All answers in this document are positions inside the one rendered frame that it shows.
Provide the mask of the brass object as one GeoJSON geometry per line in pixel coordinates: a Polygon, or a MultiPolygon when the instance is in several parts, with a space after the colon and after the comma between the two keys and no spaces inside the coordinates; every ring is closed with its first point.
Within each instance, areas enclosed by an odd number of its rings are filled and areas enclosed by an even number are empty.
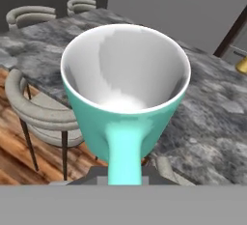
{"type": "Polygon", "coordinates": [[[240,72],[247,74],[247,56],[243,57],[236,65],[235,69],[240,72]]]}

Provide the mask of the teal mug with white inside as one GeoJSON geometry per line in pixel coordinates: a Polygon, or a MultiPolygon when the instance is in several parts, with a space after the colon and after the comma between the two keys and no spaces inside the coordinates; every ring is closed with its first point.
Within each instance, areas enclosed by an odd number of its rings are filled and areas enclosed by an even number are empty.
{"type": "Polygon", "coordinates": [[[108,163],[108,183],[140,185],[141,159],[190,82],[184,50],[149,27],[101,25],[68,44],[61,76],[88,148],[108,163]]]}

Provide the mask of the dark brown door frame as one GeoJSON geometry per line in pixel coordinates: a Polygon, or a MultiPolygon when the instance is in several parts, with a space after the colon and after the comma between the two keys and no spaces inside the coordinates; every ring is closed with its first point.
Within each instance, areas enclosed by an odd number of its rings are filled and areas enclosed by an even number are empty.
{"type": "Polygon", "coordinates": [[[237,20],[234,22],[233,26],[231,27],[230,31],[227,33],[225,38],[221,41],[219,46],[214,51],[213,55],[216,57],[221,57],[228,46],[231,44],[233,39],[236,37],[236,35],[239,33],[240,29],[243,27],[245,22],[247,21],[247,5],[237,18],[237,20]]]}

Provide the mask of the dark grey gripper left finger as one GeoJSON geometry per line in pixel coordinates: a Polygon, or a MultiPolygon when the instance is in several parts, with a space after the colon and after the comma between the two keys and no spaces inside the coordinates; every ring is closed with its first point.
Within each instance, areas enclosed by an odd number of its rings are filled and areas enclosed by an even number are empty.
{"type": "Polygon", "coordinates": [[[91,167],[85,177],[72,181],[69,185],[107,185],[108,184],[108,168],[105,166],[91,167]]]}

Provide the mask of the grey upholstered bar stool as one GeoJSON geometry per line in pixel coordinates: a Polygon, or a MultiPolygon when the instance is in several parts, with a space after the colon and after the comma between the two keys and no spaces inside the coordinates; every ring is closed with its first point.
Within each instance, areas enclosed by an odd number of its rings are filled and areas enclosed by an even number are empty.
{"type": "Polygon", "coordinates": [[[56,10],[46,6],[22,6],[6,14],[9,30],[46,22],[56,18],[56,10]]]}
{"type": "Polygon", "coordinates": [[[68,179],[68,149],[80,145],[84,139],[74,113],[45,93],[24,96],[27,80],[20,70],[11,70],[5,81],[5,93],[20,120],[20,124],[36,170],[39,166],[29,132],[48,145],[62,149],[64,180],[68,179]]]}
{"type": "Polygon", "coordinates": [[[68,0],[68,16],[85,13],[96,8],[96,0],[68,0]]]}
{"type": "Polygon", "coordinates": [[[156,164],[157,171],[162,177],[167,178],[170,181],[173,181],[180,185],[195,186],[194,183],[190,182],[183,176],[173,171],[170,161],[166,156],[159,156],[155,160],[155,164],[156,164]]]}

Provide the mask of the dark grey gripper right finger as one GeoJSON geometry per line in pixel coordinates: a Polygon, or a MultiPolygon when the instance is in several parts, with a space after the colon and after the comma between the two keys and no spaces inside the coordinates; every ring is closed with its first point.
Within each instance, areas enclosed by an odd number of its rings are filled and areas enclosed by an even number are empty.
{"type": "Polygon", "coordinates": [[[154,166],[142,167],[143,185],[177,185],[177,183],[162,177],[154,166]]]}

